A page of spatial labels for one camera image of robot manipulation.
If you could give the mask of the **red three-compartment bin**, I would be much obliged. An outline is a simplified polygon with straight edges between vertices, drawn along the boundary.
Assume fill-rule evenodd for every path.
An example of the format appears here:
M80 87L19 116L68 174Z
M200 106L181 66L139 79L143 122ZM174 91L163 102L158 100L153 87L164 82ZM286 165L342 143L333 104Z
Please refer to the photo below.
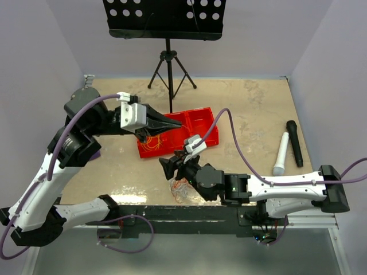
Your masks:
M175 150L182 150L185 139L194 135L203 137L214 121L210 107L167 113L165 116L180 121L182 127L156 137L149 137L146 143L137 142L140 158L159 157L172 154Z

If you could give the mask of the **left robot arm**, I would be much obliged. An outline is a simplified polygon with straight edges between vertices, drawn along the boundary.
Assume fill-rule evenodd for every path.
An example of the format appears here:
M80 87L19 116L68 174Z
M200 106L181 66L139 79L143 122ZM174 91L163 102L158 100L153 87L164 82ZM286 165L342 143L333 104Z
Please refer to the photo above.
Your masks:
M12 207L1 209L1 224L17 246L46 246L75 226L100 221L112 225L118 220L119 206L109 195L78 205L56 203L68 182L101 149L98 136L133 135L145 142L182 126L136 95L119 92L110 98L119 102L113 110L95 88L81 88L64 105L65 125L49 143L33 182Z

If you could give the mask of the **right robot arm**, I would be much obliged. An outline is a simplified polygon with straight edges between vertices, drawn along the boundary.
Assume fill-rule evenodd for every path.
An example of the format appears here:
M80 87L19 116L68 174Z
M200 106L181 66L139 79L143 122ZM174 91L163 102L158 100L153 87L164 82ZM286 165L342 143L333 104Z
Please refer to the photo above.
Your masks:
M209 163L201 166L199 159L196 156L187 160L179 151L169 159L159 158L159 163L166 179L186 179L205 201L219 200L233 207L262 202L255 211L262 225L313 207L332 214L350 210L341 176L331 165L303 175L257 177L226 173Z

